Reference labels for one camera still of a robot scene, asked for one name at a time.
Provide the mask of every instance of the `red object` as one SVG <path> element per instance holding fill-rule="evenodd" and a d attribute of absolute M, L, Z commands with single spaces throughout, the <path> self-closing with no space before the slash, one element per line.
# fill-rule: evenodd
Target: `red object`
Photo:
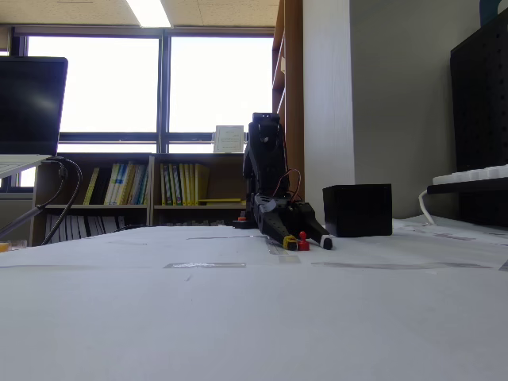
<path fill-rule="evenodd" d="M 300 242 L 298 243 L 299 252 L 308 252 L 310 250 L 309 242 L 306 241 L 307 235 L 305 232 L 300 232 Z"/>

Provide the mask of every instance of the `black cube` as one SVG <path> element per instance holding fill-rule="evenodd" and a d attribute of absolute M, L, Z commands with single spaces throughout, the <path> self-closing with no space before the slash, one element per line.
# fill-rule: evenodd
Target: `black cube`
<path fill-rule="evenodd" d="M 326 230 L 337 237 L 391 236 L 391 184 L 323 189 Z"/>

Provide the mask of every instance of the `ceiling light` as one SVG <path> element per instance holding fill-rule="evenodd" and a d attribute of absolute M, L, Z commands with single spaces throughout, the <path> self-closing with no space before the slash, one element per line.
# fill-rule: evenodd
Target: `ceiling light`
<path fill-rule="evenodd" d="M 143 28 L 170 28 L 166 12 L 160 0 L 127 0 Z"/>

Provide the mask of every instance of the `keyboard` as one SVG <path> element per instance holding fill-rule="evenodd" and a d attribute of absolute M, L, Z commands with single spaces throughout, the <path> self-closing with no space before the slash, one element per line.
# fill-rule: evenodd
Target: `keyboard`
<path fill-rule="evenodd" d="M 432 180 L 432 183 L 433 185 L 443 185 L 451 183 L 466 183 L 467 181 L 502 179 L 505 177 L 508 177 L 508 165 L 452 173 L 451 175 L 436 177 Z"/>

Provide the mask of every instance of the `black pegboard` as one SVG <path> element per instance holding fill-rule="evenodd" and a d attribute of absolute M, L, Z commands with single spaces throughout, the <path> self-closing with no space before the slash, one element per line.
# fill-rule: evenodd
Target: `black pegboard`
<path fill-rule="evenodd" d="M 459 171 L 508 164 L 508 10 L 452 50 Z"/>

